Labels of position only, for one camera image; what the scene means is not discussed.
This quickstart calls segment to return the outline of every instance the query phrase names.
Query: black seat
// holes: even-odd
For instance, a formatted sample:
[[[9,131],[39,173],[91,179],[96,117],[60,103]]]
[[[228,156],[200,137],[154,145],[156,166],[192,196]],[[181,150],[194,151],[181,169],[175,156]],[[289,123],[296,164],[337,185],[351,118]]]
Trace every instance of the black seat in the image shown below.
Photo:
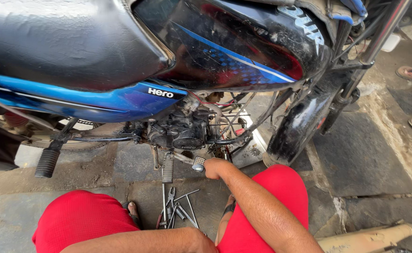
[[[0,75],[120,88],[174,64],[122,0],[0,0]]]

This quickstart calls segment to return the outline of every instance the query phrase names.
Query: hand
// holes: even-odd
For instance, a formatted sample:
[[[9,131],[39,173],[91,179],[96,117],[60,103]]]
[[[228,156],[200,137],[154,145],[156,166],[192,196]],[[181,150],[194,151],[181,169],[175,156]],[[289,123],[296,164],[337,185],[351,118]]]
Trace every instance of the hand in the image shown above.
[[[195,249],[196,253],[219,253],[219,250],[215,247],[214,242],[205,236],[199,229],[196,229],[195,234],[197,236],[198,244]]]
[[[234,164],[220,158],[211,158],[205,161],[206,177],[210,179],[219,179],[220,171],[223,169],[236,168]]]

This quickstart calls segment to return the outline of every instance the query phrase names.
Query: front fender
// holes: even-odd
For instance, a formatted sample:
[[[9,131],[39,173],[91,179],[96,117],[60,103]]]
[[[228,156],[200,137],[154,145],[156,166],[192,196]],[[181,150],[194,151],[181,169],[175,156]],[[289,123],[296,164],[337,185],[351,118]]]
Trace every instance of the front fender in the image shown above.
[[[335,95],[349,78],[349,72],[322,76],[311,92],[282,119],[263,155],[265,165],[290,165],[295,160],[323,123]]]

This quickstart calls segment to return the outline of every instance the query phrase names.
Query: brake pedal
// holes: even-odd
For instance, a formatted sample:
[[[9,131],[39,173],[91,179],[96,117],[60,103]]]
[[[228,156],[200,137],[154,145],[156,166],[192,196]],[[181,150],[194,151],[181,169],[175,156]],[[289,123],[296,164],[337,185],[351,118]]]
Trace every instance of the brake pedal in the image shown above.
[[[70,130],[78,122],[78,118],[71,118],[64,126],[63,130],[55,136],[55,139],[50,142],[50,145],[44,149],[37,163],[34,176],[38,178],[51,178],[55,170],[56,162],[58,161],[61,148],[70,139]]]
[[[197,172],[203,172],[205,170],[205,161],[203,157],[196,156],[195,160],[193,160],[192,169]]]

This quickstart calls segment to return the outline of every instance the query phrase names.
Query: fuel tank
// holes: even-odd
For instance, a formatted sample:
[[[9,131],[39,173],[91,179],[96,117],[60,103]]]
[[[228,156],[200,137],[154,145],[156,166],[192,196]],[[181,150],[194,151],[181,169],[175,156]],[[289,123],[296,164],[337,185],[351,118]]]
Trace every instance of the fuel tank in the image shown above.
[[[279,90],[326,68],[331,41],[305,9],[242,0],[143,0],[134,14],[175,54],[153,77],[187,89]]]

